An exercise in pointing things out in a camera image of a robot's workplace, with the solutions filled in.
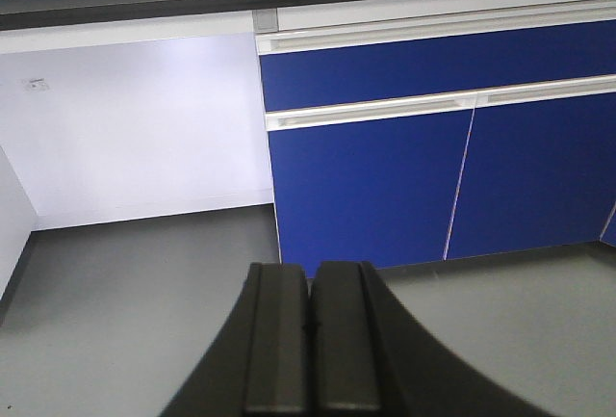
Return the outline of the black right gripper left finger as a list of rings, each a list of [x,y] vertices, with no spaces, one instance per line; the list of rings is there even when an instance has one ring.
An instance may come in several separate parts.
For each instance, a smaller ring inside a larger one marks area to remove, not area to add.
[[[298,265],[253,263],[166,416],[305,416],[308,292]]]

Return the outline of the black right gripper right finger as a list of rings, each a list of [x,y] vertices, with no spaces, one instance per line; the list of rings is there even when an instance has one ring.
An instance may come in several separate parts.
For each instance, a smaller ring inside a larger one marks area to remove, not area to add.
[[[321,263],[312,285],[319,416],[544,416],[446,347],[368,262]]]

